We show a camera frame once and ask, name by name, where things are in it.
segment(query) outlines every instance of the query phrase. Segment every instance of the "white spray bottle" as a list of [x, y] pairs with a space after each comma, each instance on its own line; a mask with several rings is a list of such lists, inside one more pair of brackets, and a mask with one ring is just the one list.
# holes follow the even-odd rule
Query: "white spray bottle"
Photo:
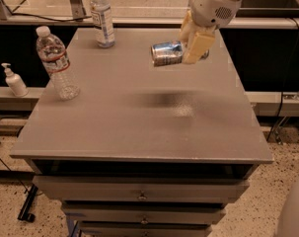
[[23, 97], [23, 96], [27, 95], [29, 93], [27, 86], [23, 82], [20, 75], [12, 72], [11, 64], [10, 63], [2, 63], [1, 66], [3, 66], [5, 68], [4, 72], [7, 75], [5, 81], [9, 85], [13, 94], [16, 97]]

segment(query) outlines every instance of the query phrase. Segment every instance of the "drawer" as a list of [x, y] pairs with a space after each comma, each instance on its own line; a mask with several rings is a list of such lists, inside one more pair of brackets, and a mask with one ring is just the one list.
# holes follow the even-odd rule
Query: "drawer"
[[72, 220], [129, 222], [139, 224], [216, 224], [225, 215], [225, 209], [196, 203], [86, 203], [62, 205]]
[[248, 188], [244, 180], [137, 179], [35, 176], [51, 199], [229, 203]]
[[211, 232], [209, 226], [194, 225], [146, 225], [110, 224], [80, 222], [79, 228], [85, 234], [98, 237], [206, 237]]

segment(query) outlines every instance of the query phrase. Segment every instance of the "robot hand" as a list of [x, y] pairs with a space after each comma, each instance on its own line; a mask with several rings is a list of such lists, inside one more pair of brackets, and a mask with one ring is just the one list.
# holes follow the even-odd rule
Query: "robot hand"
[[214, 31], [235, 17], [242, 0], [188, 0], [190, 10], [183, 21], [180, 41], [186, 45], [182, 63], [194, 64], [211, 48]]

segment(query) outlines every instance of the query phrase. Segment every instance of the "blue can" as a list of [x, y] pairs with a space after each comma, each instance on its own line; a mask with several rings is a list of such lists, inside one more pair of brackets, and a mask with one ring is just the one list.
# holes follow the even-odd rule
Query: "blue can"
[[182, 63], [183, 49], [180, 41], [157, 43], [151, 46], [155, 67]]

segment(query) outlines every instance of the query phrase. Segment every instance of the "gray table surface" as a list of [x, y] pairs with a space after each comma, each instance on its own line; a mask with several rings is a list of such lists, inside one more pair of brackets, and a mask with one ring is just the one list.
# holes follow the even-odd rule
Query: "gray table surface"
[[11, 151], [14, 158], [270, 163], [272, 155], [220, 33], [207, 60], [153, 67], [150, 46], [179, 30], [116, 29], [97, 47], [79, 29], [68, 47], [80, 95], [49, 83]]

